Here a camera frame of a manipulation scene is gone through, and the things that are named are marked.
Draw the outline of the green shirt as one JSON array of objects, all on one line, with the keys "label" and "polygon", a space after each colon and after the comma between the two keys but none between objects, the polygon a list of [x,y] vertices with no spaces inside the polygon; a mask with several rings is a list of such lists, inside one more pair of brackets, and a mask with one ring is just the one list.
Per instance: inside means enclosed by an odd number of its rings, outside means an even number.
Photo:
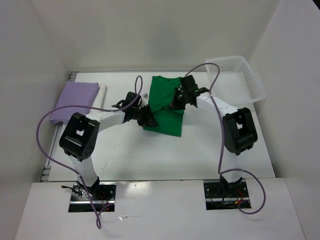
[{"label": "green shirt", "polygon": [[146,126],[143,128],[145,131],[174,137],[182,135],[184,111],[169,109],[175,89],[180,86],[180,79],[180,77],[166,78],[160,75],[152,77],[148,104],[158,126]]}]

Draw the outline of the white t shirt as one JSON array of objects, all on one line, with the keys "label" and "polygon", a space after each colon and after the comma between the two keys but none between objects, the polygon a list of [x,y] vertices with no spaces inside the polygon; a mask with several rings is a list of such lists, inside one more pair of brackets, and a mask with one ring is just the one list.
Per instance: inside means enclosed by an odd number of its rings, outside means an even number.
[{"label": "white t shirt", "polygon": [[92,107],[102,109],[105,102],[107,86],[104,84],[100,84],[98,86],[98,92],[93,101]]}]

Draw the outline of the purple shirt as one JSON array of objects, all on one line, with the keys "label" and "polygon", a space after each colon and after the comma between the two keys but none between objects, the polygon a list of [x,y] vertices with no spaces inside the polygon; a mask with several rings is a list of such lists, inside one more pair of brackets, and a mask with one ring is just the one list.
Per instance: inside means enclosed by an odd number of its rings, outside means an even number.
[{"label": "purple shirt", "polygon": [[[99,91],[97,82],[72,82],[67,81],[55,108],[64,106],[92,106],[96,95]],[[86,115],[89,113],[88,108],[82,107],[67,107],[54,111],[50,116],[50,121],[53,124],[67,123],[74,113]]]}]

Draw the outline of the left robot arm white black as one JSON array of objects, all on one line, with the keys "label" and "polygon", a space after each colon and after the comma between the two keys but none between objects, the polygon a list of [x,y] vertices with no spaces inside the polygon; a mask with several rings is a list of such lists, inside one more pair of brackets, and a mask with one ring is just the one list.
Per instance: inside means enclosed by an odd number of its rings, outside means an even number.
[{"label": "left robot arm white black", "polygon": [[92,153],[98,133],[116,125],[136,120],[141,127],[157,127],[149,105],[130,107],[125,111],[102,111],[83,115],[74,113],[59,140],[59,146],[69,156],[77,174],[78,190],[89,200],[96,199],[102,192],[100,179],[95,172]]}]

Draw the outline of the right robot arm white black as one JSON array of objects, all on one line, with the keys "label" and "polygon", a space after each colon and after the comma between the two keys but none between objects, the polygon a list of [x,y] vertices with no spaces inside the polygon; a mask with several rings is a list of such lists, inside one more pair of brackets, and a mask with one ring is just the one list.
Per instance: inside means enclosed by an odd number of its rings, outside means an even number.
[{"label": "right robot arm white black", "polygon": [[205,87],[194,91],[176,88],[169,109],[183,110],[188,104],[218,117],[222,135],[222,156],[217,169],[219,191],[230,197],[242,183],[245,158],[258,140],[252,113],[247,107],[238,108],[224,102]]}]

